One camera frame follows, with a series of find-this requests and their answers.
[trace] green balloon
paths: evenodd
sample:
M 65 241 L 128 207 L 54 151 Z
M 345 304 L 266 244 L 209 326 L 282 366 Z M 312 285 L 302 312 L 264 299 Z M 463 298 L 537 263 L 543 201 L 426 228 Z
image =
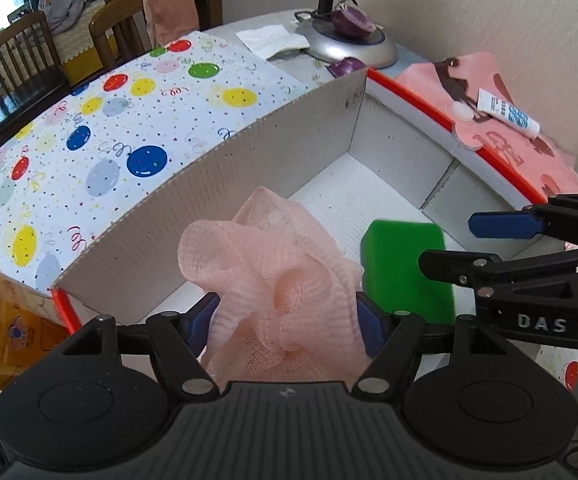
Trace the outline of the green balloon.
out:
M 159 56 L 162 56 L 162 54 L 164 54 L 166 51 L 167 51 L 166 48 L 164 48 L 163 46 L 159 46 L 157 48 L 154 48 L 151 51 L 150 56 L 151 57 L 159 57 Z
M 220 67 L 214 63 L 195 63 L 189 67 L 189 75 L 198 79 L 208 79 L 220 72 Z

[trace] gray balloon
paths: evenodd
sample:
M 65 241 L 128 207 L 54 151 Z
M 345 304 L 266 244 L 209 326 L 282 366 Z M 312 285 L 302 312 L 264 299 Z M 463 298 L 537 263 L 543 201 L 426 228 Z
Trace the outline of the gray balloon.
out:
M 105 159 L 98 162 L 86 176 L 86 192 L 91 196 L 106 195 L 114 189 L 120 177 L 120 166 L 114 160 Z
M 15 190 L 16 190 L 16 183 L 13 180 L 6 178 L 2 182 L 2 185 L 0 186 L 0 207 L 2 207 L 9 200 L 11 200 L 11 197 L 13 196 L 13 192 Z
M 114 97 L 104 102 L 102 113 L 107 117 L 113 117 L 114 115 L 121 114 L 130 106 L 131 102 L 128 99 L 125 99 L 124 97 Z
M 46 292 L 59 275 L 60 262 L 53 254 L 47 254 L 35 271 L 35 288 Z

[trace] wooden chair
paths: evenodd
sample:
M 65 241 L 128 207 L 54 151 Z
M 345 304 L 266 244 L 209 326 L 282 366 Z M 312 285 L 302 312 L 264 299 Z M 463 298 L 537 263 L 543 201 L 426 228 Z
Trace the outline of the wooden chair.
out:
M 200 30 L 218 27 L 223 24 L 223 0 L 207 0 L 208 12 L 198 12 Z M 98 51 L 104 69 L 108 72 L 120 64 L 145 54 L 138 28 L 133 15 L 144 13 L 142 0 L 111 0 L 100 9 L 89 23 L 89 33 Z M 114 57 L 106 32 L 114 31 L 115 43 L 118 46 L 118 58 Z
M 43 12 L 0 30 L 0 86 L 0 134 L 7 138 L 69 93 Z

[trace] black ridged surface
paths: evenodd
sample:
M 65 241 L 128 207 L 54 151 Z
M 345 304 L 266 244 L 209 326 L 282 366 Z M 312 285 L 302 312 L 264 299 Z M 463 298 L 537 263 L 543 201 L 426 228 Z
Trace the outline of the black ridged surface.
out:
M 339 383 L 234 383 L 223 398 L 181 410 L 155 446 L 95 472 L 13 464 L 3 480 L 572 480 L 555 463 L 478 472 L 435 456 L 385 404 L 352 399 Z

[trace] orange plastic bottle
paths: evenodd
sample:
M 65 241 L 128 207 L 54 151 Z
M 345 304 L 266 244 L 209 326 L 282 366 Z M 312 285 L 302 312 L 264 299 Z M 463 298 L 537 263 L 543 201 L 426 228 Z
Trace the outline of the orange plastic bottle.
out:
M 69 335 L 57 320 L 51 298 L 0 272 L 0 389 Z

